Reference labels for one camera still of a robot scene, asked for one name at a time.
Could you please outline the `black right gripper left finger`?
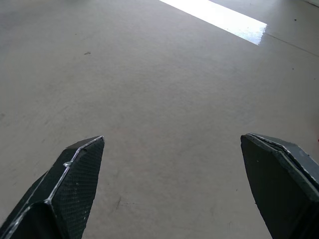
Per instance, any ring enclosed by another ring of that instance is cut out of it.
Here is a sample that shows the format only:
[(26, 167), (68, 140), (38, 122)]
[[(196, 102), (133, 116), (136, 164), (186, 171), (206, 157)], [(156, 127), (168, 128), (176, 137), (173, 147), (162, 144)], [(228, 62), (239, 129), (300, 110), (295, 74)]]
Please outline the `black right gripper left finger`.
[(80, 239), (95, 199), (103, 136), (65, 148), (22, 196), (0, 228), (2, 239)]

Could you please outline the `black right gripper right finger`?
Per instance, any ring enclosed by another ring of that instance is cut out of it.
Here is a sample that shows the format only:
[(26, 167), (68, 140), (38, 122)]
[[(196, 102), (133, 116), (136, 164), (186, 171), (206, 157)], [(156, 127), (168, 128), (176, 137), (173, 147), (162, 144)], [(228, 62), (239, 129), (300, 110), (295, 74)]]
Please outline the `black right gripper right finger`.
[(251, 192), (274, 239), (319, 237), (319, 166), (298, 145), (248, 133), (241, 150)]

